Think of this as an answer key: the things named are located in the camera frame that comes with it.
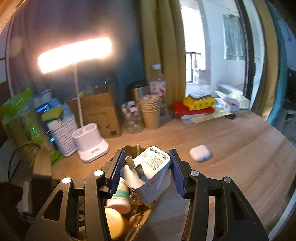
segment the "yellow ball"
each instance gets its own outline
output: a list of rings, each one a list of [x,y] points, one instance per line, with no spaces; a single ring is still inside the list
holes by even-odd
[[[107,223],[112,240],[119,238],[124,232],[124,220],[115,209],[105,207]]]

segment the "yellow sponge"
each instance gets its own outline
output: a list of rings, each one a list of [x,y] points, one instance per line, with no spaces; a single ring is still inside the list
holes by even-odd
[[[190,96],[183,99],[183,105],[187,106],[189,110],[201,110],[211,107],[216,104],[216,99],[211,96],[200,100],[194,100]]]
[[[56,106],[53,107],[49,110],[47,110],[46,112],[44,112],[44,114],[41,116],[43,121],[50,121],[50,120],[54,120],[59,118],[59,116],[63,113],[63,108],[62,106]]]

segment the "plastic water bottle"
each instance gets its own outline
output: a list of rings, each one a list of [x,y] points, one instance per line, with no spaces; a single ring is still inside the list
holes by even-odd
[[[166,116],[168,113],[166,101],[166,82],[161,72],[161,64],[152,65],[153,74],[149,83],[151,94],[160,96],[160,116]]]

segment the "white wall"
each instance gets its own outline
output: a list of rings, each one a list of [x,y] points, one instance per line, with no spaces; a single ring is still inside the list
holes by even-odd
[[[216,90],[217,83],[238,86],[244,83],[245,60],[232,61],[224,59],[223,15],[238,16],[234,0],[200,0],[205,10],[205,18],[209,30],[211,86],[210,92]]]

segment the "yellow box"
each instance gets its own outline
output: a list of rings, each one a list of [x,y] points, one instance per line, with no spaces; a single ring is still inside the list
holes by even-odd
[[[211,96],[200,100],[194,100],[190,96],[183,99],[183,105],[187,106],[189,110],[201,110],[211,107],[216,104],[216,99]]]

